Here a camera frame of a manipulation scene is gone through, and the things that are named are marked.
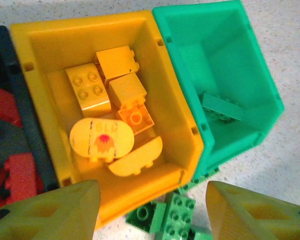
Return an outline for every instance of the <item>green storage bin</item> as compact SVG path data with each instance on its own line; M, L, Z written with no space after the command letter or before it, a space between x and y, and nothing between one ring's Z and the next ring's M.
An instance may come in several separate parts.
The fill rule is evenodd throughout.
M196 179L261 143L284 106L239 0L152 13L204 142Z

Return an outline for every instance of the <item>white floor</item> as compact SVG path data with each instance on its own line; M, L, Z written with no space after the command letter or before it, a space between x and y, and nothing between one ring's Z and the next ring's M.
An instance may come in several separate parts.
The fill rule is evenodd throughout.
M195 0L0 0L0 25L97 16L155 6L205 3ZM220 167L211 180L223 181L300 205L300 1L243 0L265 60L279 89L285 112L260 146ZM188 195L196 199L193 223L209 226L207 183ZM150 240L153 236L125 224L124 217L94 234L94 240Z

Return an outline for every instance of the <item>green toy brick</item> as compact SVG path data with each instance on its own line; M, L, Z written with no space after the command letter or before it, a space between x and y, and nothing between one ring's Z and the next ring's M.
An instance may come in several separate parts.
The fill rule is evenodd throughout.
M204 142L197 179L261 143L284 106L240 0L152 13Z
M125 222L149 234L160 232L167 204L151 201L126 216Z
M210 229L192 225L187 240L213 240Z
M165 196L167 203L161 232L155 240L187 240L194 214L196 201L175 192Z
M185 194L186 192L188 192L190 189L193 189L194 187L196 187L198 184L204 182L205 180L207 180L208 178L212 177L213 175L215 175L216 173L219 172L219 168L216 168L214 170L212 170L211 172L199 177L199 178L193 178L190 182L188 182L186 185L177 188L174 192L178 193L180 195Z
M244 113L242 107L206 92L202 95L201 105L206 109L206 111L212 111L225 118L238 121L242 120Z

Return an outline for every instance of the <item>yellow storage bin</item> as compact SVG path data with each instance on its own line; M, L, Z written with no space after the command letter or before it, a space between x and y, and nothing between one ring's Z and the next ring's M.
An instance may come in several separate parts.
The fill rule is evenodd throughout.
M99 182L97 228L190 181L203 142L150 11L20 23L11 26L11 34L60 185ZM122 46L134 51L154 122L135 136L132 151L155 137L163 145L153 166L127 177L72 151L69 133L83 115L65 72L93 63L98 51ZM111 109L105 118L116 119L119 109Z

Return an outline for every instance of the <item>rounded yellow block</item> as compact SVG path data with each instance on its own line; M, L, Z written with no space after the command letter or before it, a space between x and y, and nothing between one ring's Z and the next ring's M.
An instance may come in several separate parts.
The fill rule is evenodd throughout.
M134 132L125 122L92 117L79 120L69 139L77 154L93 161L105 159L107 163L128 154L135 142Z
M160 156L162 148L162 139L157 136L128 155L109 164L108 168L113 174L120 177L138 175L143 167L150 168L154 164L153 161Z

